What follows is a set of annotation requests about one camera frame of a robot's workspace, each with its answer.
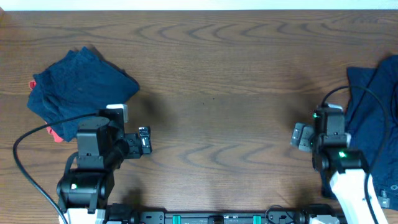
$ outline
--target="folded cloth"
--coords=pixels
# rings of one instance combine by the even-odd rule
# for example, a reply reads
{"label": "folded cloth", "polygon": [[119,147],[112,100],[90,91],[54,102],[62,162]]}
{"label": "folded cloth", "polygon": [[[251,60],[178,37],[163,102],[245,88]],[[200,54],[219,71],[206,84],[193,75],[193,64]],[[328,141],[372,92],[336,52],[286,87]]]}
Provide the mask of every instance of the folded cloth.
{"label": "folded cloth", "polygon": [[[108,104],[124,103],[139,90],[131,77],[100,60],[86,47],[69,51],[65,58],[40,74],[27,106],[47,123],[94,113]],[[77,133],[78,120],[52,126],[65,141]]]}
{"label": "folded cloth", "polygon": [[[372,171],[372,177],[376,195],[381,196],[381,191],[385,191],[387,198],[390,198],[389,208],[398,210],[398,55],[383,60],[377,69],[348,68],[347,74],[350,85],[365,86],[372,90],[389,112],[391,134]],[[346,131],[352,135],[351,146],[362,150],[370,163],[383,138],[384,115],[373,96],[356,88],[350,91]]]}

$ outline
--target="white wall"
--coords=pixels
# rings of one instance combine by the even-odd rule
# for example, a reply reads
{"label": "white wall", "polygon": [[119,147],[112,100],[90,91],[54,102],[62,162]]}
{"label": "white wall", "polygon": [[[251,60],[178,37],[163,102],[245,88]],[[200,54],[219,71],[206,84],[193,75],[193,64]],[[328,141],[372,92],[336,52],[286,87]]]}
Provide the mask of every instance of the white wall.
{"label": "white wall", "polygon": [[5,11],[398,9],[398,0],[0,0]]}

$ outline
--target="green led light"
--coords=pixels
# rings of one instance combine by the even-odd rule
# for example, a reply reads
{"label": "green led light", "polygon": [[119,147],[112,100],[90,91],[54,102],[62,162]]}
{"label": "green led light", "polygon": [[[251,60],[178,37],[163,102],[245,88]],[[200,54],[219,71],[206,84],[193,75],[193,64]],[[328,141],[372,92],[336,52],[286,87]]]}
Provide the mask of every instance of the green led light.
{"label": "green led light", "polygon": [[347,155],[346,155],[343,151],[338,152],[338,155],[339,155],[341,158],[347,157]]}

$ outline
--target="wooden table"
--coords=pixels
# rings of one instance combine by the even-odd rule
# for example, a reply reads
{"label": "wooden table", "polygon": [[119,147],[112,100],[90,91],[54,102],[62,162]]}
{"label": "wooden table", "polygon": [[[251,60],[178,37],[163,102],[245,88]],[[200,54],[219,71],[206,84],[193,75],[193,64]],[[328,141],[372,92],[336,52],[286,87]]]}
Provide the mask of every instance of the wooden table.
{"label": "wooden table", "polygon": [[[396,11],[7,12],[0,26],[0,222],[57,223],[11,147],[43,124],[28,82],[70,49],[95,47],[134,77],[127,131],[150,125],[153,154],[124,161],[109,203],[167,210],[338,204],[320,196],[311,155],[289,146],[346,67],[375,67],[398,44]],[[332,98],[346,104],[348,92]],[[76,141],[21,143],[26,169],[58,199]],[[384,211],[391,223],[398,212]]]}

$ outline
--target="red fabric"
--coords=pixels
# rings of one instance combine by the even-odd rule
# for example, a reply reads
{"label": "red fabric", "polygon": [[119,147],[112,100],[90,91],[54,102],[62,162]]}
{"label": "red fabric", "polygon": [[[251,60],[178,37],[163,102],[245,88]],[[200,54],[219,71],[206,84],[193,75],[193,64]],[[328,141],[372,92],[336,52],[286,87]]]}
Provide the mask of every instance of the red fabric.
{"label": "red fabric", "polygon": [[[36,81],[35,80],[32,80],[32,81],[29,82],[29,88],[31,90],[33,90],[35,88],[35,86],[36,86]],[[55,131],[51,127],[46,127],[46,129],[47,129],[47,132],[54,137],[54,141],[55,142],[62,142],[63,141],[63,139],[60,136],[58,136],[58,134],[55,133]]]}

